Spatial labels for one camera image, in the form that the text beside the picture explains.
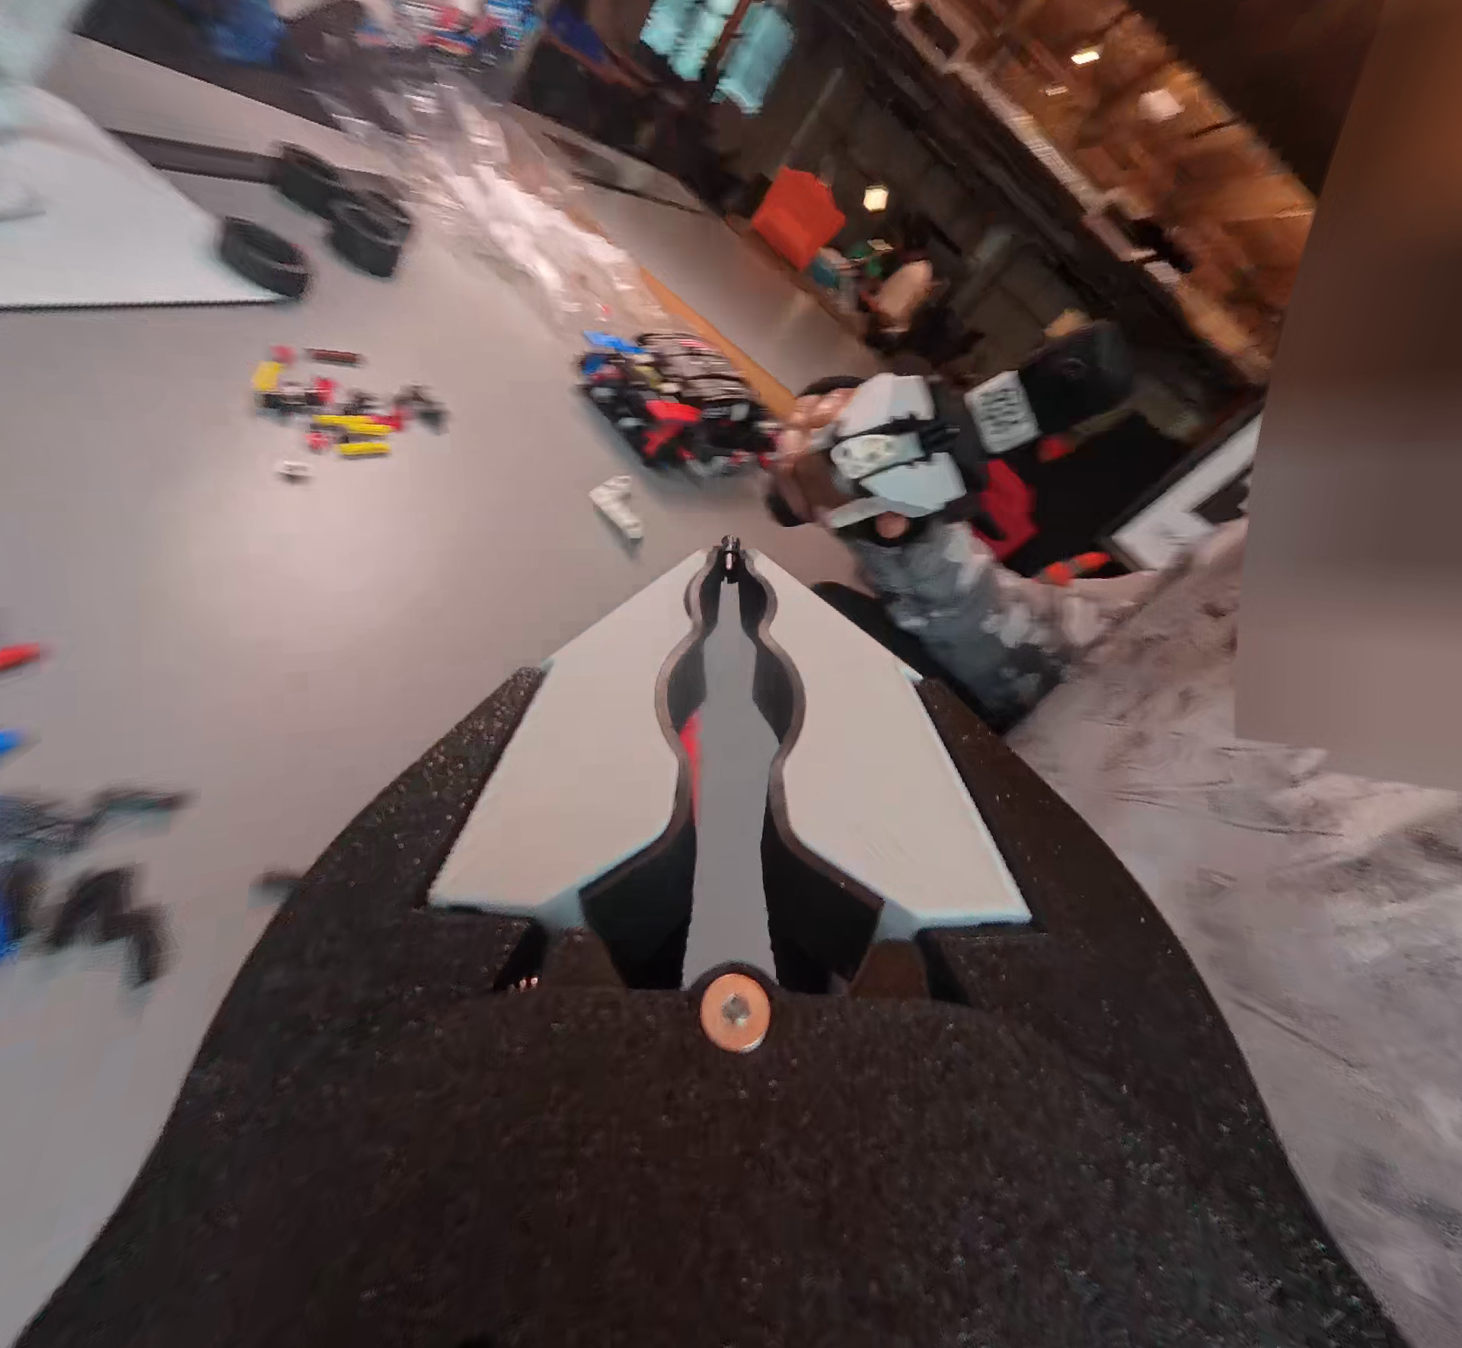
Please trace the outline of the red plastic stool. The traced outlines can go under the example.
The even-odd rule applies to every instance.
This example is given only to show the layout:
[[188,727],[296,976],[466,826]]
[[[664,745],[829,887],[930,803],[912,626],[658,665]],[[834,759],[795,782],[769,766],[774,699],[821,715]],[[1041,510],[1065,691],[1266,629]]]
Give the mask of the red plastic stool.
[[1016,554],[1036,536],[1034,494],[1007,461],[987,461],[972,526],[1000,561]]

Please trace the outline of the person's right forearm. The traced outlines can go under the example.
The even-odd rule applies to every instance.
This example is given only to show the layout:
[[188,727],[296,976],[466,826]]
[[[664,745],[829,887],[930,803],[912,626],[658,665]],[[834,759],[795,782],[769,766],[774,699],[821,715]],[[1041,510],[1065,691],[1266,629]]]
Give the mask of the person's right forearm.
[[1065,585],[1010,570],[950,520],[915,523],[897,538],[865,523],[844,543],[888,624],[935,680],[1008,732],[1179,577],[1238,554],[1246,528],[1246,517],[1215,526],[1163,570]]

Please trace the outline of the black and white marker board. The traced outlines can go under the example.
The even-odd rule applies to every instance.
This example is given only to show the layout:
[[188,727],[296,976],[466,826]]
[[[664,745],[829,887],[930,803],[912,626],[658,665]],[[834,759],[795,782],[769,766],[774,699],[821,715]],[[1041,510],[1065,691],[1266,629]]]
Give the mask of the black and white marker board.
[[1263,412],[1220,427],[1101,535],[1126,570],[1166,570],[1212,531],[1245,518]]

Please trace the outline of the scatter of toy pins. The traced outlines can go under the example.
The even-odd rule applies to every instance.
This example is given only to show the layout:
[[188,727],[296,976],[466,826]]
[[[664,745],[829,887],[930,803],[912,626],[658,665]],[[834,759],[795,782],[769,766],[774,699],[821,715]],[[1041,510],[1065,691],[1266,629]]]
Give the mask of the scatter of toy pins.
[[71,864],[107,831],[167,820],[188,805],[174,790],[94,790],[78,803],[45,795],[1,800],[1,955],[27,945],[55,955],[76,945],[120,947],[128,988],[149,988],[164,973],[162,909],[136,900],[136,869],[76,872]]

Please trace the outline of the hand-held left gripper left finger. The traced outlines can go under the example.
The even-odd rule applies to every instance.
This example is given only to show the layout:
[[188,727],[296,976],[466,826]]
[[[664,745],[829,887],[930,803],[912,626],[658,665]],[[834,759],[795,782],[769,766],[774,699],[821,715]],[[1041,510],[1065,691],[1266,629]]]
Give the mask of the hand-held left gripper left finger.
[[695,817],[679,724],[704,707],[718,559],[694,551],[557,649],[428,888],[547,931],[674,932]]

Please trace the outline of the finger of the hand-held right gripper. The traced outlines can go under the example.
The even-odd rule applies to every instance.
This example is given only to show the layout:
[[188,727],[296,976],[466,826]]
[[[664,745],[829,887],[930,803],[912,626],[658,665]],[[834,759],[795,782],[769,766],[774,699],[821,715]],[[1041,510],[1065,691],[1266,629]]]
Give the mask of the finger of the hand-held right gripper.
[[876,517],[935,517],[966,494],[959,466],[948,455],[888,464],[844,479],[849,499],[824,512],[824,525],[842,530]]
[[831,446],[946,448],[948,420],[919,375],[883,372],[850,388],[831,420]]

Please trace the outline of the orange chair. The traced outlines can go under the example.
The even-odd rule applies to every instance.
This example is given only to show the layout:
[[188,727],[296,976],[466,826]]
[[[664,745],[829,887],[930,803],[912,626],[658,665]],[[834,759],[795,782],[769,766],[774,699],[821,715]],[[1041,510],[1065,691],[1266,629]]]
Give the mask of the orange chair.
[[824,181],[814,173],[783,166],[751,215],[749,230],[788,267],[803,274],[845,223]]

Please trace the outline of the toy car model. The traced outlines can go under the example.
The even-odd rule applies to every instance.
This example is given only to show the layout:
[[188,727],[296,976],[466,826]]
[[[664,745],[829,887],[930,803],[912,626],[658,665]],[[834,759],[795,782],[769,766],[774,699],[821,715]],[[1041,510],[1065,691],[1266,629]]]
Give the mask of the toy car model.
[[585,332],[576,388],[653,473],[713,479],[769,468],[778,420],[731,362],[690,334]]

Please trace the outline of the clear plastic bags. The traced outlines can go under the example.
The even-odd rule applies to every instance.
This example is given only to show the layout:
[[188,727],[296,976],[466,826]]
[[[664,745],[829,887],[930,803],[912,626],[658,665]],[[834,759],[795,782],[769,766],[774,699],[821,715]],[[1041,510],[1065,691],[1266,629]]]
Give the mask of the clear plastic bags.
[[627,341],[673,329],[583,184],[508,107],[453,80],[413,85],[397,106],[412,189],[557,329]]

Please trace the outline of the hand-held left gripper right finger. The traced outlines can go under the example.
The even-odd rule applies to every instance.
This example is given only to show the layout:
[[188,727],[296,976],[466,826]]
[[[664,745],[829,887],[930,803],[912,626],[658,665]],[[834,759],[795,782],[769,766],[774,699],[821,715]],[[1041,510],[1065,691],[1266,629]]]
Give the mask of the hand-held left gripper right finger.
[[770,927],[1026,927],[919,676],[761,552],[743,554],[739,596],[754,702],[777,738],[761,838]]

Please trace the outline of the grey desk with wooden edge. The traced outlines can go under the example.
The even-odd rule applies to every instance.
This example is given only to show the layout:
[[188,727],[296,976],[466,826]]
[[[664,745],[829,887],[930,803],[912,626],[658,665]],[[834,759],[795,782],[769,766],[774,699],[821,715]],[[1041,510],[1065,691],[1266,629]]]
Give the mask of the grey desk with wooden edge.
[[508,112],[567,173],[570,213],[627,254],[664,321],[718,347],[770,407],[785,412],[811,385],[880,370],[757,238],[679,181],[521,106]]

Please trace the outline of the pile of small toy pieces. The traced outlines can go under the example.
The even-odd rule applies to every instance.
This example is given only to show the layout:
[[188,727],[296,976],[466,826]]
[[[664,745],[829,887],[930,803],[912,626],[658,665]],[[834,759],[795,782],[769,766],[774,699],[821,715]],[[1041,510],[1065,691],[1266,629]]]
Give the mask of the pile of small toy pieces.
[[273,461],[275,481],[301,486],[319,461],[381,461],[405,430],[446,430],[448,407],[430,388],[405,383],[389,396],[376,394],[348,381],[363,365],[353,350],[291,345],[272,345],[254,363],[252,411],[291,438],[290,451]]

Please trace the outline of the person's right hand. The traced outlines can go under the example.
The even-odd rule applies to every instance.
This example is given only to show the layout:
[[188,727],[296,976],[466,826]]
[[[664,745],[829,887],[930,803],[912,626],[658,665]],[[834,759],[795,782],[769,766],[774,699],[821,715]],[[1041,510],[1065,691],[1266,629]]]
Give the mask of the person's right hand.
[[819,523],[847,502],[847,492],[836,484],[827,453],[813,445],[836,422],[853,389],[853,385],[808,389],[788,409],[764,491],[765,508],[777,525],[796,528]]

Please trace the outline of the person's grey patterned sweatshirt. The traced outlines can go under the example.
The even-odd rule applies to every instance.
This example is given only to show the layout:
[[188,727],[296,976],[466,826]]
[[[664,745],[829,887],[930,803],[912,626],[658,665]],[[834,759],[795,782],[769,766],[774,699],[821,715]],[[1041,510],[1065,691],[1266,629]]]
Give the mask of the person's grey patterned sweatshirt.
[[1460,1343],[1460,800],[1235,735],[1243,518],[1010,737],[1192,957],[1411,1345]]

